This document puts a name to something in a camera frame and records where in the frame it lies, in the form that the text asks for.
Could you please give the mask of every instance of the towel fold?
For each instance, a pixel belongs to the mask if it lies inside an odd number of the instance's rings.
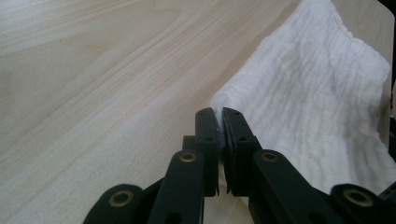
[[[304,0],[213,97],[241,111],[263,148],[283,153],[315,188],[379,193],[396,164],[376,130],[388,62],[343,25],[330,0]]]

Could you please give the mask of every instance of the wood grain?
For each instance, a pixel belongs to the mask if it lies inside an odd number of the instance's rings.
[[[163,177],[195,112],[298,2],[0,1],[0,223],[81,223],[106,189]],[[391,14],[335,3],[391,61]],[[224,189],[205,205],[205,223],[252,222]]]

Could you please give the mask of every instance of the white cloth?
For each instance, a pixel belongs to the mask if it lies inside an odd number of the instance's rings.
[[[223,107],[241,111],[262,147],[283,153],[315,188],[352,183],[379,193],[396,181],[376,130],[388,73],[330,0],[304,0],[211,107],[219,120]]]

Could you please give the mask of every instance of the brass insert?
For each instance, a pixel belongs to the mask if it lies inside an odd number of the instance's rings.
[[[369,195],[358,189],[344,189],[344,197],[361,207],[370,207],[374,204],[373,199]]]
[[[277,155],[274,153],[271,153],[271,152],[264,152],[264,153],[262,153],[262,159],[265,161],[276,162]]]
[[[134,194],[129,190],[120,190],[111,195],[108,203],[113,207],[123,207],[132,201]]]
[[[179,158],[181,161],[184,161],[184,162],[192,162],[192,161],[195,161],[196,156],[193,153],[185,152],[185,153],[182,153]]]

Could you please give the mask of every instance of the light wood surface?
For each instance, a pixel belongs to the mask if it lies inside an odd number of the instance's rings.
[[[0,1],[0,223],[81,223],[107,189],[163,177],[195,112],[298,3]],[[334,3],[391,62],[391,13]],[[251,222],[225,189],[205,199],[205,223]]]

